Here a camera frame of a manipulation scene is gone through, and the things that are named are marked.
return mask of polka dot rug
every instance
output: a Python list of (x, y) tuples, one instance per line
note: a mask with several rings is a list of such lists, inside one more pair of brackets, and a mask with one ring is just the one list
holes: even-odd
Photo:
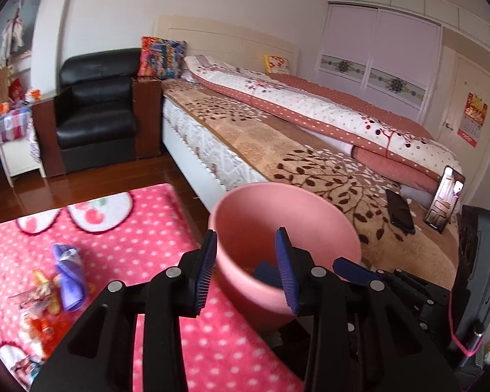
[[(53, 243), (79, 249), (87, 282), (94, 288), (87, 304), (110, 281), (127, 285), (149, 281), (176, 265), (184, 252), (197, 248), (168, 184), (0, 224), (0, 355), (8, 354), (7, 361), (13, 364), (11, 355), (20, 359), (30, 349), (18, 337), (19, 309), (7, 297), (32, 287), (33, 270), (56, 274)], [(71, 313), (73, 321), (84, 309)], [(302, 390), (302, 382), (276, 358), (215, 282), (201, 315), (182, 318), (180, 325), (189, 391)], [(134, 355), (135, 392), (142, 391), (142, 334), (141, 317)]]

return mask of armchair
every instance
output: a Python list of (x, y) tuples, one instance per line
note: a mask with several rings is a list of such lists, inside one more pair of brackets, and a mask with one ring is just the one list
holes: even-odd
[(161, 82), (137, 79), (139, 48), (64, 62), (58, 93), (33, 104), (47, 176), (160, 154)]

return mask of door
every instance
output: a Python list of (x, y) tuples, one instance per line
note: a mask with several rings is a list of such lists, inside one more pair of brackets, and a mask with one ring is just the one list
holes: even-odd
[(331, 5), (314, 80), (416, 121), (435, 80), (439, 43), (439, 26), (427, 20)]
[(476, 174), (485, 166), (490, 144), (490, 73), (466, 60), (456, 58), (456, 74), (445, 123), (438, 141), (457, 156), (464, 175), (465, 199), (476, 186)]

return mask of pink bowl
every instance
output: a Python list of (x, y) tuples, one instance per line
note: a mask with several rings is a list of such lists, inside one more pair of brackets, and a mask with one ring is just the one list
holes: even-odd
[(292, 244), (332, 269), (344, 256), (361, 261), (361, 243), (350, 221), (334, 205), (302, 188), (251, 183), (233, 189), (213, 208), (209, 228), (218, 233), (217, 279), (236, 308), (260, 332), (294, 318), (282, 290), (252, 277), (261, 261), (277, 265), (274, 235), (285, 227)]

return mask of yellow pillow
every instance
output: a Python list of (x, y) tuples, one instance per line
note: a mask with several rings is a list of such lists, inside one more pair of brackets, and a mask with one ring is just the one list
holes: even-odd
[(288, 60), (285, 59), (284, 57), (279, 57), (279, 56), (270, 56), (268, 54), (263, 55), (263, 64), (265, 65), (265, 73), (267, 74), (283, 74), (283, 73), (288, 73), (290, 74), (290, 71), (288, 70)]

